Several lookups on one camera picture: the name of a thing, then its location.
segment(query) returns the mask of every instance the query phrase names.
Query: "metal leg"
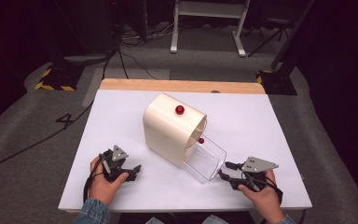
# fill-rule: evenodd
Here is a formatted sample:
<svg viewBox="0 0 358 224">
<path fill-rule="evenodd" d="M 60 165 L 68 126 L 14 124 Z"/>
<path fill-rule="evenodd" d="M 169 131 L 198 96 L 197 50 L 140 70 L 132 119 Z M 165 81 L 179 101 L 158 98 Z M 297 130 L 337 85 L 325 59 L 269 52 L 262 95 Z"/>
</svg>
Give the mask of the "metal leg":
<svg viewBox="0 0 358 224">
<path fill-rule="evenodd" d="M 240 22 L 237 27 L 237 31 L 232 32 L 232 35 L 233 35 L 234 41 L 235 41 L 235 45 L 237 46 L 238 53 L 240 54 L 241 57 L 245 57 L 245 55 L 246 55 L 245 50 L 243 49 L 242 42 L 240 40 L 240 35 L 241 35 L 241 31 L 242 31 L 243 22 L 245 21 L 246 14 L 248 12 L 248 7 L 249 7 L 249 0 L 247 0 L 246 3 L 243 5 L 243 11 L 241 14 Z"/>
<path fill-rule="evenodd" d="M 178 50 L 178 23 L 179 23 L 179 1 L 176 1 L 175 4 L 175 15 L 173 17 L 173 33 L 172 33 L 172 42 L 171 42 L 171 53 L 176 53 Z"/>
</svg>

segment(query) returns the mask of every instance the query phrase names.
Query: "wooden table edge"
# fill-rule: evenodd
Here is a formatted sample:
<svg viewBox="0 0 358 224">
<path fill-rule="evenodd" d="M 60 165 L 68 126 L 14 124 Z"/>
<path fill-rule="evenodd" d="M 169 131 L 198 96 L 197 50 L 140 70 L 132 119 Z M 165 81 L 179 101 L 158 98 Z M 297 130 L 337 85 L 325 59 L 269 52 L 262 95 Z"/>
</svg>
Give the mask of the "wooden table edge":
<svg viewBox="0 0 358 224">
<path fill-rule="evenodd" d="M 100 90 L 188 91 L 266 94 L 259 83 L 106 78 Z"/>
</svg>

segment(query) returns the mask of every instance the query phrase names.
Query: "person's left hand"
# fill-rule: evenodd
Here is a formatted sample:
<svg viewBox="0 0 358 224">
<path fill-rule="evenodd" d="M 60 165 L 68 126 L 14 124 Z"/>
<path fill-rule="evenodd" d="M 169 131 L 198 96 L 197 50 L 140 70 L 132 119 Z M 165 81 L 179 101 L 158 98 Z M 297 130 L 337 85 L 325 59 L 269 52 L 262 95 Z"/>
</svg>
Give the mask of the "person's left hand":
<svg viewBox="0 0 358 224">
<path fill-rule="evenodd" d="M 98 159 L 100 158 L 97 157 L 91 162 L 91 171 L 97 163 Z M 93 177 L 91 187 L 89 188 L 89 197 L 101 201 L 102 203 L 109 206 L 109 204 L 115 198 L 118 188 L 120 188 L 121 184 L 126 181 L 126 178 L 129 176 L 129 174 L 123 173 L 113 183 L 110 183 L 101 173 L 103 173 L 103 164 L 100 162 L 97 169 L 95 170 L 95 175 Z"/>
</svg>

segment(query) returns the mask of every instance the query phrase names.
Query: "white metal stand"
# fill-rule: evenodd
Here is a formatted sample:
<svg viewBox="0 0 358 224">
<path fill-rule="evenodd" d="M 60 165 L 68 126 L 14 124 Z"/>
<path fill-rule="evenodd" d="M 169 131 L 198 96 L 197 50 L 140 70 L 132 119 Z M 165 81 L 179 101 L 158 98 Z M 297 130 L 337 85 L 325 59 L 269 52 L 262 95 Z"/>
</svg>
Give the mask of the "white metal stand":
<svg viewBox="0 0 358 224">
<path fill-rule="evenodd" d="M 246 18 L 250 0 L 247 0 L 245 4 L 222 4 L 222 3 L 205 3 L 205 2 L 187 2 L 176 0 L 174 26 L 171 42 L 171 53 L 177 52 L 178 45 L 178 22 L 179 15 L 187 16 L 204 16 L 204 17 L 220 17 L 220 18 L 232 18 L 240 19 L 237 27 L 237 31 L 233 31 L 233 37 L 238 49 L 238 53 L 241 57 L 245 56 L 245 50 L 243 49 L 240 34 L 243 26 L 243 22 Z"/>
</svg>

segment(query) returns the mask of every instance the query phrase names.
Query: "black strap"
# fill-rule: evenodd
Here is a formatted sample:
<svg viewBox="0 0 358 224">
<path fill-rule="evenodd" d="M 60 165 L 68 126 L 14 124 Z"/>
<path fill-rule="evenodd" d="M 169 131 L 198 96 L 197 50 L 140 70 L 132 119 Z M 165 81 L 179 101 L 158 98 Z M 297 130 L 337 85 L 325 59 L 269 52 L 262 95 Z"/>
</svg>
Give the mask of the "black strap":
<svg viewBox="0 0 358 224">
<path fill-rule="evenodd" d="M 92 171 L 89 173 L 89 178 L 87 178 L 86 180 L 86 184 L 84 185 L 84 189 L 83 189 L 83 203 L 85 203 L 89 197 L 89 190 L 92 184 L 92 180 L 94 178 L 95 171 L 97 170 L 97 167 L 100 164 L 100 162 L 101 162 L 101 157 L 100 159 L 98 159 L 97 163 L 95 163 L 95 166 L 92 168 Z"/>
</svg>

